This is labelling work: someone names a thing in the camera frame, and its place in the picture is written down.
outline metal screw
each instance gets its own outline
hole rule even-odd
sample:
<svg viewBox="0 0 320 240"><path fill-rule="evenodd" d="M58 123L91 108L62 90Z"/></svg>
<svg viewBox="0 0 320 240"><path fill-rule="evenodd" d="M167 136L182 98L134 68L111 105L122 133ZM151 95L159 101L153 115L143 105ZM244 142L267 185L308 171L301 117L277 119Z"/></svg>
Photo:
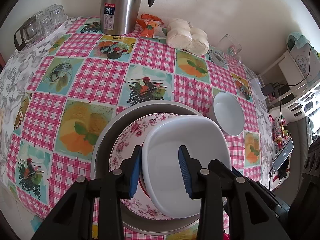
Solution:
<svg viewBox="0 0 320 240"><path fill-rule="evenodd" d="M202 175L208 175L208 174L209 174L209 170L208 170L208 169L201 169L201 170L200 170L200 173L201 173Z"/></svg>
<svg viewBox="0 0 320 240"><path fill-rule="evenodd" d="M122 173L122 170L121 169L115 169L115 170L112 171L112 173L114 175L120 175Z"/></svg>
<svg viewBox="0 0 320 240"><path fill-rule="evenodd" d="M84 176L79 176L77 179L76 179L76 182L78 183L83 183L85 181L85 177Z"/></svg>
<svg viewBox="0 0 320 240"><path fill-rule="evenodd" d="M245 179L243 177L237 177L236 181L239 182L239 183L244 183Z"/></svg>

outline white bowl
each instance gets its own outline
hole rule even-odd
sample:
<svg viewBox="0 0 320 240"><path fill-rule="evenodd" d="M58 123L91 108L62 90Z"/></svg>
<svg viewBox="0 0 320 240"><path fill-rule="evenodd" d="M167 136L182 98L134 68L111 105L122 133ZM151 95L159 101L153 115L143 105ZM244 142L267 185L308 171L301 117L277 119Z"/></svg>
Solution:
<svg viewBox="0 0 320 240"><path fill-rule="evenodd" d="M209 109L209 117L228 135L237 136L244 129L242 107L236 97L230 93L216 94Z"/></svg>
<svg viewBox="0 0 320 240"><path fill-rule="evenodd" d="M192 158L204 168L213 159L231 169L226 139L218 125L203 116L178 116L156 125L142 147L142 172L149 196L156 208L173 218L200 213L201 200L186 193L178 150L186 145Z"/></svg>

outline stainless steel basin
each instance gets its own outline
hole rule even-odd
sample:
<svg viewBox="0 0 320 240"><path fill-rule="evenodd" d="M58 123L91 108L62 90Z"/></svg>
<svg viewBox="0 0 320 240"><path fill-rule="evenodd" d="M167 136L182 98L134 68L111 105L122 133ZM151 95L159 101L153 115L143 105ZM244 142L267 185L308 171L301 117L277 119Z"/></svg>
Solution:
<svg viewBox="0 0 320 240"><path fill-rule="evenodd" d="M112 147L120 133L132 122L148 114L173 113L179 115L201 115L189 106L164 100L143 102L129 107L105 127L94 147L91 160L91 179L101 178L108 172L109 157ZM199 215L173 220L151 220L140 217L121 204L121 216L126 228L146 235L169 235L196 224Z"/></svg>

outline floral tablecloth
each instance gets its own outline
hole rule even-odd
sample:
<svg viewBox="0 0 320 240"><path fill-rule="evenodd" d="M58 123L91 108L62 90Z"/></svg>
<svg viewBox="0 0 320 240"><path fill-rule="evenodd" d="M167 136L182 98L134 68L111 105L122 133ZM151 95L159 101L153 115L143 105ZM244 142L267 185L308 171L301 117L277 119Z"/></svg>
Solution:
<svg viewBox="0 0 320 240"><path fill-rule="evenodd" d="M197 57L139 34L136 26L122 37L107 36L99 18L68 19L59 36L31 52L15 51L2 71L1 180L38 216L45 218L78 176L90 179L92 151L107 123L146 100L174 100L208 116L216 93L232 93L245 115L244 132L225 136L232 165L268 185L271 124L265 102L250 89L255 73L244 65L216 66L209 54ZM165 238L128 229L125 236Z"/></svg>

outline plastic bag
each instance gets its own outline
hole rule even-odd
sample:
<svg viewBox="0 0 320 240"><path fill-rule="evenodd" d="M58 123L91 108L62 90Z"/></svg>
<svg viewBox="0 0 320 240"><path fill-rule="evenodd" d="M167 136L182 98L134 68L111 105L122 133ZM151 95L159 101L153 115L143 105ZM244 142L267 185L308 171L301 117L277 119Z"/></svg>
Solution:
<svg viewBox="0 0 320 240"><path fill-rule="evenodd" d="M140 36L153 38L153 39L165 39L166 36L161 28L163 24L162 20L156 16L150 14L142 14L142 19L137 19L137 23L140 26Z"/></svg>

